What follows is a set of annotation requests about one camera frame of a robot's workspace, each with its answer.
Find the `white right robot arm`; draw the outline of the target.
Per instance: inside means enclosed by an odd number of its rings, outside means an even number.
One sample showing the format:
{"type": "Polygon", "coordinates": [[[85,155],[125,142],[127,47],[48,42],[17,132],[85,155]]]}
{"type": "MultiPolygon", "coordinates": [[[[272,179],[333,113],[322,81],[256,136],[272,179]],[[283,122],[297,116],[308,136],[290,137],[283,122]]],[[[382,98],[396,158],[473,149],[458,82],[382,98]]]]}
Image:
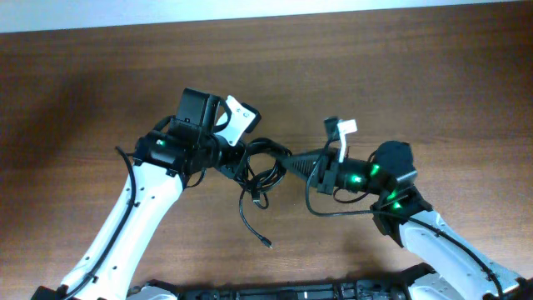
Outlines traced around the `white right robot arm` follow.
{"type": "Polygon", "coordinates": [[[378,231],[417,255],[464,299],[530,299],[532,281],[489,259],[451,229],[415,185],[417,170],[407,142],[382,143],[367,160],[342,157],[325,146],[281,160],[306,190],[375,195],[365,210],[378,231]]]}

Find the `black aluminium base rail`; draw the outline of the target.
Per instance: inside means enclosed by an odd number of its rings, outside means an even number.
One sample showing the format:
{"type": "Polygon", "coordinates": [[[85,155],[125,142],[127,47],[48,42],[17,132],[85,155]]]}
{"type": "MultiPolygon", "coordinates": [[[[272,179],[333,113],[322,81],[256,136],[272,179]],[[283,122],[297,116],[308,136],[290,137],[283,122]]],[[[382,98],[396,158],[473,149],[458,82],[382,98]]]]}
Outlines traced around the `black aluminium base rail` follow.
{"type": "Polygon", "coordinates": [[[325,279],[318,282],[285,282],[252,285],[178,286],[150,280],[128,290],[128,299],[247,300],[247,299],[409,299],[408,286],[435,270],[420,263],[400,272],[382,272],[370,277],[325,279]]]}

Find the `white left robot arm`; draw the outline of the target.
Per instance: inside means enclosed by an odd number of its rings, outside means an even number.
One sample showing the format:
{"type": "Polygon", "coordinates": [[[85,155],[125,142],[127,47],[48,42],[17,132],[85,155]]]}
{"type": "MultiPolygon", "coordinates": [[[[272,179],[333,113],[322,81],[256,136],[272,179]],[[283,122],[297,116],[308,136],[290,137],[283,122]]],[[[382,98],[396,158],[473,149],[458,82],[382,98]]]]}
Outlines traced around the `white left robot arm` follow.
{"type": "Polygon", "coordinates": [[[57,289],[40,286],[35,299],[124,299],[160,221],[186,189],[189,177],[240,161],[243,130],[187,136],[152,130],[133,155],[122,158],[127,180],[82,259],[57,289]]]}

